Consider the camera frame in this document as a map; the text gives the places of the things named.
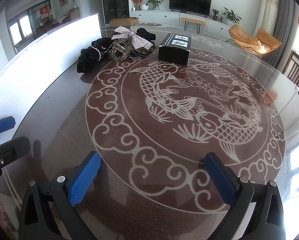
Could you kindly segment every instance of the orange chair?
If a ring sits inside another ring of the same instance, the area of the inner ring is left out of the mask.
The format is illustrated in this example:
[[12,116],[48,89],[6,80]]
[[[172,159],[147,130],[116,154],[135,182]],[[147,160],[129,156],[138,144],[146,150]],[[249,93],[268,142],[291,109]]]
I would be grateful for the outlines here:
[[248,36],[238,25],[233,25],[229,29],[229,34],[236,44],[241,49],[251,54],[264,55],[277,48],[279,48],[282,42],[278,41],[272,35],[260,28],[257,35],[254,37]]

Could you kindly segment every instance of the blue clamp pad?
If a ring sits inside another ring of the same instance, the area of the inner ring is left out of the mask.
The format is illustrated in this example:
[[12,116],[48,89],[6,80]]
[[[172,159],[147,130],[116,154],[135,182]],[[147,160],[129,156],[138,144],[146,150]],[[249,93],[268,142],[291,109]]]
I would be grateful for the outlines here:
[[99,167],[100,155],[97,152],[91,152],[80,166],[73,169],[75,170],[73,174],[76,176],[69,182],[68,187],[68,200],[72,206],[82,201]]
[[237,192],[240,188],[234,172],[226,167],[214,153],[208,153],[205,156],[204,166],[224,203],[231,206],[234,205]]
[[12,116],[6,117],[0,120],[0,133],[7,130],[13,129],[15,127],[15,119]]

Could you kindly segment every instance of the white vase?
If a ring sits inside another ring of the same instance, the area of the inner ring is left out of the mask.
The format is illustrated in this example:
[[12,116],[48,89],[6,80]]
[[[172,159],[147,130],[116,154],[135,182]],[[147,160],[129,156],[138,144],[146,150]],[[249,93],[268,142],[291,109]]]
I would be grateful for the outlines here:
[[142,4],[142,5],[140,6],[140,9],[141,9],[142,11],[147,11],[147,10],[149,9],[149,6],[146,5],[146,4]]
[[233,26],[236,23],[231,21],[230,19],[226,19],[226,24],[229,25],[229,26]]

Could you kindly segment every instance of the glass tabletop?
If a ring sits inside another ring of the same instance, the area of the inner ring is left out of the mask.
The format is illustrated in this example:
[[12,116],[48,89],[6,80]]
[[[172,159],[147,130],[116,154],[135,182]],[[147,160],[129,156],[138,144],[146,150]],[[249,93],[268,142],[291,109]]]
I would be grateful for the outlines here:
[[[14,233],[27,183],[67,175],[96,150],[101,168],[75,207],[98,239],[206,239],[229,208],[203,167],[205,154],[213,151],[238,176],[277,182],[286,239],[294,239],[297,87],[232,44],[173,28],[146,29],[156,35],[148,57],[103,59],[85,74],[77,74],[75,63],[27,113],[14,137],[30,140],[30,154],[0,177],[0,201]],[[102,35],[113,32],[107,28]],[[158,60],[168,33],[191,35],[187,66]],[[66,236],[54,206],[52,211]]]

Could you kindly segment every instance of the curtain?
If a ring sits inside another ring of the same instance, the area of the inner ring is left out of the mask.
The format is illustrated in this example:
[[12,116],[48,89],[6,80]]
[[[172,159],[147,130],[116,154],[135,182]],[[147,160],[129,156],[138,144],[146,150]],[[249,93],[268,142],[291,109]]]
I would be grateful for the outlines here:
[[298,14],[298,11],[294,10],[294,5],[294,0],[280,0],[273,36],[281,41],[282,45],[263,58],[274,68],[278,67],[286,50],[290,53],[291,48],[288,46],[288,40],[295,38],[296,30],[293,30],[292,23],[294,14]]
[[253,36],[256,36],[259,28],[267,31],[270,35],[273,35],[278,10],[279,0],[262,0],[260,15]]

